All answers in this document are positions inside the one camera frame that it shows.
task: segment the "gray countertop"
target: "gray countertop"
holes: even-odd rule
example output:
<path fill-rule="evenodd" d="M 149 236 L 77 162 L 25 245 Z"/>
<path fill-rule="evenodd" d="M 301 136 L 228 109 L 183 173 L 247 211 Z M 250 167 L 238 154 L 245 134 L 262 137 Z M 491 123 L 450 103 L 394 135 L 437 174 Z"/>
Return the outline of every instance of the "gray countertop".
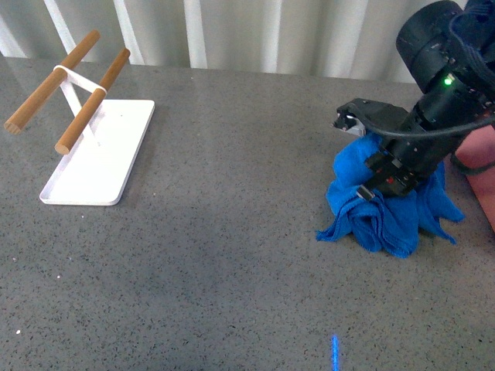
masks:
<path fill-rule="evenodd" d="M 56 64 L 0 59 L 2 122 Z M 315 241 L 355 139 L 336 108 L 410 109 L 416 86 L 126 66 L 109 97 L 156 102 L 116 206 L 39 201 L 72 119 L 60 90 L 0 131 L 0 369 L 328 370 L 333 336 L 342 370 L 495 369 L 493 231 L 449 164 L 457 245 L 421 233 L 401 260 Z"/>

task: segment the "blue towel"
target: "blue towel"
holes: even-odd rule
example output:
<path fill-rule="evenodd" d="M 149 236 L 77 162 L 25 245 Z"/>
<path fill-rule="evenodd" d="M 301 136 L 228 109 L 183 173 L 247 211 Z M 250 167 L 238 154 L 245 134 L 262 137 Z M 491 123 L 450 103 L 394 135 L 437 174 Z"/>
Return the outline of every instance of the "blue towel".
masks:
<path fill-rule="evenodd" d="M 347 145 L 335 158 L 336 180 L 330 184 L 326 199 L 335 215 L 333 224 L 316 234 L 317 240 L 337 241 L 353 233 L 366 250 L 385 249 L 396 257 L 408 257 L 418 247 L 418 230 L 456 241 L 440 226 L 440 218 L 460 222 L 463 213 L 445 192 L 443 162 L 427 180 L 404 197 L 376 197 L 366 201 L 357 196 L 359 186 L 372 175 L 364 161 L 378 150 L 381 138 L 367 134 Z"/>

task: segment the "white stand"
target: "white stand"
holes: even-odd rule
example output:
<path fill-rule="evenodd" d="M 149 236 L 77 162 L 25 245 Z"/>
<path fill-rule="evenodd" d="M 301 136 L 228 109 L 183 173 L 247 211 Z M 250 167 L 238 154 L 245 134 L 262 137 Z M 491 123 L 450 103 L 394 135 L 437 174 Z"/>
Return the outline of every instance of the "white stand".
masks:
<path fill-rule="evenodd" d="M 73 88 L 101 88 L 68 70 L 60 85 L 74 116 L 81 109 Z M 111 206 L 118 203 L 155 110 L 152 100 L 104 100 L 72 151 L 64 155 L 41 201 L 52 205 Z"/>

